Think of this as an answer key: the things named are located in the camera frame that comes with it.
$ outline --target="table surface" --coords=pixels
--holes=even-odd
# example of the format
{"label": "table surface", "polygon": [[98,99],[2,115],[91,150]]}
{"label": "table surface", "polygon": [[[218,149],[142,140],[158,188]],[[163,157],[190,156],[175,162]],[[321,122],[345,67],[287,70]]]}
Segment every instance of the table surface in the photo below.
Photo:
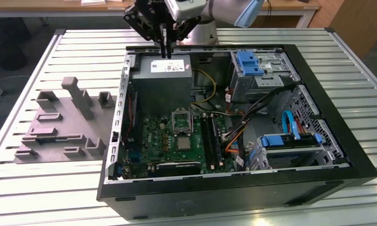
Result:
{"label": "table surface", "polygon": [[[295,44],[377,167],[377,79],[335,34],[323,29],[218,29],[221,44]],[[0,131],[0,225],[107,226],[127,222],[95,201],[101,161],[14,164],[39,90],[78,78],[87,93],[117,94],[125,46],[149,43],[133,30],[69,30],[54,35]],[[377,179],[309,206],[159,218],[157,225],[358,225],[377,222]]]}
{"label": "table surface", "polygon": [[[123,2],[107,1],[105,5],[81,6],[79,1],[63,0],[0,0],[0,11],[115,11],[125,10],[133,3],[133,0],[123,0]],[[321,8],[315,0],[309,3],[297,0],[270,0],[273,10],[302,10]],[[267,3],[265,1],[262,10],[267,10]]]}

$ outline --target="wooden table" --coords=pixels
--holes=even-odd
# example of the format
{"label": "wooden table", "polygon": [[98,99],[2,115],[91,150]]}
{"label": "wooden table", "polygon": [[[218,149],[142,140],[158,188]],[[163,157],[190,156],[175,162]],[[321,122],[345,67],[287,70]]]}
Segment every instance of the wooden table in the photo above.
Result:
{"label": "wooden table", "polygon": [[[62,16],[121,16],[133,0],[109,1],[105,5],[81,6],[79,1],[63,0],[0,0],[0,17],[62,17]],[[315,10],[321,8],[315,0],[309,3],[297,0],[270,0],[273,16],[301,16],[297,28],[305,28]],[[267,14],[267,3],[259,15]]]}

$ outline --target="ram slot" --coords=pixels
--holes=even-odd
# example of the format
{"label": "ram slot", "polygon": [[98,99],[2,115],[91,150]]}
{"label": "ram slot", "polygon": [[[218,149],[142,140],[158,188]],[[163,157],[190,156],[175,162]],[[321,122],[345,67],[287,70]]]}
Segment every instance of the ram slot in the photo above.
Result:
{"label": "ram slot", "polygon": [[205,162],[209,169],[214,170],[215,162],[211,156],[211,139],[210,129],[207,126],[206,117],[201,117],[201,133],[202,133],[202,146],[205,152]]}
{"label": "ram slot", "polygon": [[222,166],[222,157],[221,157],[221,146],[219,146],[219,139],[218,139],[218,131],[215,128],[215,123],[213,117],[207,118],[209,124],[211,126],[211,146],[213,146],[213,157],[218,164]]}
{"label": "ram slot", "polygon": [[201,132],[205,151],[205,161],[209,169],[222,166],[221,147],[213,117],[201,118]]}

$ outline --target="open computer tower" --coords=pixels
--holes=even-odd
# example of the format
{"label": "open computer tower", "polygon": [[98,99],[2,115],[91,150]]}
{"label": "open computer tower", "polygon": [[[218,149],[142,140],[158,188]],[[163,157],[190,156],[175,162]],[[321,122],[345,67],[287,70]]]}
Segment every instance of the open computer tower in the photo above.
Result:
{"label": "open computer tower", "polygon": [[305,205],[375,177],[294,45],[127,48],[97,195],[126,220]]}

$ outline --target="motherboard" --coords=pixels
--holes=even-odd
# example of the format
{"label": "motherboard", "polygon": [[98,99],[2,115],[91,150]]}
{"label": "motherboard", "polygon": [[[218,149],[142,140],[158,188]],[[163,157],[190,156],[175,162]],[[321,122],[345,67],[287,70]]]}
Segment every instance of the motherboard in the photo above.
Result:
{"label": "motherboard", "polygon": [[[199,174],[233,172],[231,156],[222,155],[221,149],[218,152],[210,149],[213,145],[221,146],[221,135],[226,132],[223,116],[171,117],[143,118],[142,148],[127,153],[131,177],[158,177],[155,172],[161,172],[161,168],[177,167],[187,173],[191,170],[198,170]],[[191,127],[189,133],[175,134],[175,127],[187,126]]]}

